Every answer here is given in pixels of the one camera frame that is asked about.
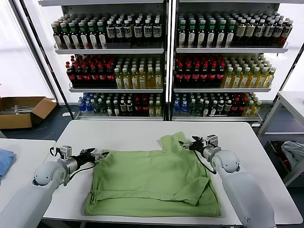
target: white label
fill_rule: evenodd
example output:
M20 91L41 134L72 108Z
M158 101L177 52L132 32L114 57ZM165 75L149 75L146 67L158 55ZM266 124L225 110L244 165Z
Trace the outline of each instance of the white label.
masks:
M72 35L72 40L76 49L80 49L80 44L78 41L78 37L76 35Z
M226 44L225 44L225 47L226 47L226 48L229 48L229 47L231 46L232 39L233 39L233 33L230 32L230 33L228 33L228 35L227 35L227 40L226 40Z
M89 49L89 43L87 42L86 36L81 35L80 37L81 37L82 43L84 44L84 48Z
M63 39L65 40L67 49L72 49L72 44L71 44L71 41L70 41L70 37L68 37L67 35L64 35Z
M195 34L194 34L194 33L190 33L190 34L189 34L189 38L188 38L188 47L189 47L189 48L192 48L192 47L193 47L194 37L195 37Z
M222 47L223 39L224 39L224 33L219 33L218 40L217 40L217 46L216 46L217 48Z
M156 109L156 116L157 117L161 116L161 110L160 109Z
M214 33L209 33L207 39L207 48L210 48L212 46L213 38L214 38Z
M100 43L101 43L101 48L106 49L106 40L104 34L99 35Z
M185 44L185 33L180 33L180 39L179 39L179 48L183 48Z
M250 81L249 87L248 88L253 88L256 84L257 78L253 77Z
M264 82L265 82L265 78L264 77L260 78L260 80L257 83L257 88L262 88Z
M149 116L154 117L154 109L149 109Z
M137 89L137 78L132 78L133 89Z
M230 82L231 82L231 77L226 78L224 88L229 88Z
M146 85L144 83L144 78L140 78L139 79L139 83L140 83L141 89L145 89L146 88Z
M198 48L202 48L203 44L204 44L204 37L205 37L205 33L199 33L199 38L198 38Z
M130 89L129 79L128 78L124 78L123 83L124 83L124 88L125 89Z
M117 88L118 88L118 89L122 89L122 88L123 88L122 81L121 81L120 78L117 78L117 79L116 79L116 84L117 84Z
M238 83L239 83L239 80L240 80L240 78L239 78L239 77L236 77L236 78L234 79L234 82L233 82L232 88L237 88Z
M98 49L95 35L90 35L90 39L91 39L91 42L92 42L93 49Z
M247 82L248 78L247 77L243 77L241 84L239 85L240 88L245 88L246 82Z
M58 49L62 49L62 43L59 36L54 36L55 42L58 46Z

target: dark bottle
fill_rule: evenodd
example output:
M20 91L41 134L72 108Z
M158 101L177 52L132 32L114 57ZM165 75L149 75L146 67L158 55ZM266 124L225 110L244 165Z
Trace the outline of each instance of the dark bottle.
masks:
M231 20L229 24L229 28L225 33L224 42L225 42L225 48L229 48L232 44L233 36L234 36L234 30L235 30L235 20Z
M204 63L203 68L200 71L199 74L199 84L201 87L207 86L207 79L208 79L208 64Z
M218 25L218 30L216 31L215 38L214 38L214 46L216 48L221 48L223 45L223 40L225 36L225 25L226 20L220 20L220 24Z
M238 113L238 103L239 103L239 98L237 97L231 106L231 114L236 115Z
M107 24L108 26L106 27L106 33L108 36L108 42L114 43L116 41L115 27L113 26L111 21L108 21Z
M209 86L211 86L211 87L213 87L215 84L215 75L216 75L216 66L217 66L217 64L216 63L213 63L212 64L212 67L211 67L211 69L210 69L210 71L209 71L209 73L208 73L208 84L209 84Z
M180 28L178 30L178 36L179 36L179 48L185 47L185 39L186 39L186 21L181 20L180 21Z
M233 46L242 46L242 39L246 30L246 20L242 19L240 23L237 24L237 30L233 38Z
M98 26L98 48L106 49L106 39L105 39L105 30L104 30L104 23L102 21L97 22Z
M207 48L211 48L212 44L213 44L213 39L214 39L214 35L215 35L215 20L210 20L210 25L209 25L209 29L206 32L206 47Z

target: open cardboard box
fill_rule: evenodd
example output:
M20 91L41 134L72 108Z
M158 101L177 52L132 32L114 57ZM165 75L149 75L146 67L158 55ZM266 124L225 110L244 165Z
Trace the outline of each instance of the open cardboard box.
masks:
M29 128L41 123L56 107L56 103L42 96L0 97L0 111L15 105L34 106L28 114L0 114L0 129Z

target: bottle label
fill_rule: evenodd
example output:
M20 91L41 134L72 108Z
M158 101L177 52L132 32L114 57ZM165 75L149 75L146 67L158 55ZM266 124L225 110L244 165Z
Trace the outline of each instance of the bottle label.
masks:
M203 116L206 117L208 115L208 109L204 109Z
M190 33L190 34L189 34L189 38L188 38L188 47L189 47L189 48L192 48L192 47L193 47L193 44L194 44L194 37L195 37L195 34L194 34L194 33Z
M98 49L97 41L96 41L95 35L90 35L90 40L91 40L91 42L92 42L92 47L93 47L93 49Z
M184 47L185 37L186 37L185 33L180 33L179 48L181 48L181 47L183 48Z
M101 48L106 49L106 40L105 40L105 35L100 34L99 35L100 43L101 43Z
M248 88L253 88L256 84L257 78L253 77L250 81L249 87Z
M118 38L123 38L124 37L124 30L123 27L115 27L115 31L116 31L116 37Z
M132 78L133 89L137 89L137 78Z
M281 34L281 37L284 37L284 38L288 37L290 31L291 31L291 27L286 27L286 26L285 26L284 29L283 29L283 32L282 32L282 34Z
M153 26L153 36L155 38L162 37L162 27L161 26Z
M144 37L152 37L152 26L144 26Z
M208 75L207 75L207 74L205 74L205 75L200 74L200 75L199 75L199 78L200 78L201 80L206 80L206 79L207 79L207 77L208 77Z
M247 25L246 26L246 30L245 30L245 36L246 37L252 37L254 31L255 31L255 26L249 26L249 25Z
M70 37L68 37L67 35L64 35L63 39L65 40L67 49L72 49L72 44L71 44L71 41L70 41Z
M149 116L154 117L154 109L149 109Z
M126 38L131 38L132 37L132 27L131 26L127 26L123 28L124 30L124 37Z
M118 108L114 109L114 112L115 112L116 116L119 116L119 109Z
M283 31L283 26L276 26L274 33L272 34L273 37L280 37Z
M204 38L205 38L205 33L199 33L199 37L198 37L198 48L202 48L203 44L204 44Z
M122 89L123 85L122 85L122 81L120 78L116 79L116 84L117 84L117 89Z
M135 37L140 38L143 37L143 28L142 27L134 27Z
M246 82L247 82L248 78L247 77L244 77L242 78L242 81L241 81L241 84L240 84L240 88L245 88L245 85L246 85Z
M62 43L59 36L54 36L55 42L58 46L58 49L62 49Z
M218 40L217 40L217 45L216 45L217 48L222 47L224 35L225 35L224 33L219 33L218 34Z
M72 35L72 41L74 43L75 48L80 49L80 44L79 44L79 41L78 41L78 37L76 35Z
M89 43L87 42L86 35L81 35L82 43L84 44L85 49L89 49Z
M116 37L115 28L106 27L106 32L107 32L109 38Z
M229 88L230 82L231 82L231 77L226 78L224 88Z
M213 38L214 38L214 33L209 33L207 39L207 46L206 46L207 48L210 48L212 46Z
M226 48L229 48L230 46L231 46L231 43L232 43L232 39L233 39L233 33L232 32L230 32L230 33L228 33L228 35L227 35L227 40L226 40L226 44L225 44L225 47Z
M242 37L245 33L245 30L246 30L246 26L243 25L237 25L237 31L236 31L236 36L237 37Z

